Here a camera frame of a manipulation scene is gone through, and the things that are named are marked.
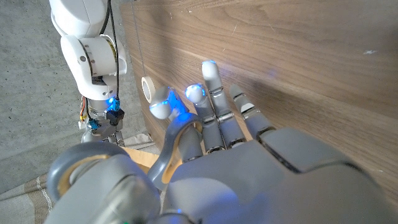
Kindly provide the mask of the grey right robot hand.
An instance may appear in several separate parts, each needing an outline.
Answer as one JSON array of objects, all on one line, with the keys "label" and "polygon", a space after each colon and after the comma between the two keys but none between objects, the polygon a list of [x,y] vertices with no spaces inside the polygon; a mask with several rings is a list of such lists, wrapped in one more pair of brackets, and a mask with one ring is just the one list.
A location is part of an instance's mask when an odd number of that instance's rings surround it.
[{"label": "grey right robot hand", "polygon": [[124,147],[124,139],[122,135],[123,119],[113,126],[111,122],[115,122],[115,118],[107,117],[107,114],[114,105],[114,98],[107,100],[91,100],[84,96],[81,97],[80,120],[78,122],[79,129],[85,132],[81,137],[82,142],[104,141],[115,143]]}]

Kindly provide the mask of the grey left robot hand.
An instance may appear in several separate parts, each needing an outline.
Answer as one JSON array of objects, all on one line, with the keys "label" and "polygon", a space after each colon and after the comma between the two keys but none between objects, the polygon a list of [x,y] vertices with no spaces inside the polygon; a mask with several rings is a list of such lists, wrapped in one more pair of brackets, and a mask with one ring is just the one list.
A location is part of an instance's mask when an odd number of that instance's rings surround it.
[{"label": "grey left robot hand", "polygon": [[377,183],[310,135],[277,129],[240,87],[223,90],[217,64],[187,87],[189,112],[169,86],[149,106],[169,119],[144,172],[119,146],[85,142],[51,166],[47,223],[396,223]]}]

